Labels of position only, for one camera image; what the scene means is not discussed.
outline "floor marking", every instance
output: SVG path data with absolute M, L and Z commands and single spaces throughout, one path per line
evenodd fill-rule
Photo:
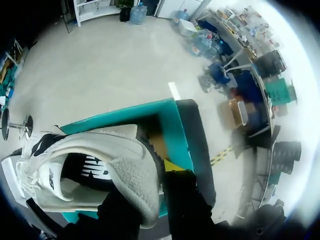
M 214 158 L 210 159 L 211 166 L 221 162 L 228 153 L 232 152 L 234 148 L 232 146 L 228 146 L 225 150 L 221 151 L 219 154 L 217 154 Z

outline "door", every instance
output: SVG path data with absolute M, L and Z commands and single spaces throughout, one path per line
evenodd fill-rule
M 160 0 L 156 12 L 158 18 L 173 19 L 176 11 L 179 11 L 185 0 Z

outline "wall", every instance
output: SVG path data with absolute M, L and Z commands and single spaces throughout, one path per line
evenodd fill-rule
M 278 141 L 302 142 L 301 160 L 295 162 L 291 175 L 281 175 L 276 190 L 276 198 L 285 202 L 284 210 L 289 215 L 309 179 L 320 136 L 320 81 L 316 78 L 320 76 L 320 38 L 304 17 L 262 0 L 212 0 L 208 7 L 217 10 L 229 6 L 237 10 L 248 5 L 262 15 L 280 38 L 282 46 L 279 51 L 288 68 L 282 76 L 289 84 L 292 79 L 298 99 L 297 104 L 291 102 L 287 105 L 287 116 L 274 120 L 275 124 L 281 125 Z

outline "shoelace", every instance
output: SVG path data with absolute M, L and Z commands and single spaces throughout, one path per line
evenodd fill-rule
M 28 162 L 20 159 L 16 163 L 17 181 L 21 188 L 26 191 L 31 197 L 36 197 L 36 190 L 40 190 L 39 173 L 36 171 L 33 175 L 27 175 Z

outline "sneaker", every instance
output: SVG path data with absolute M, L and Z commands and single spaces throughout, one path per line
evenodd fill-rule
M 142 228 L 159 215 L 159 178 L 137 126 L 71 135 L 58 127 L 29 139 L 16 164 L 21 187 L 46 212 L 97 211 L 117 188 L 139 210 Z

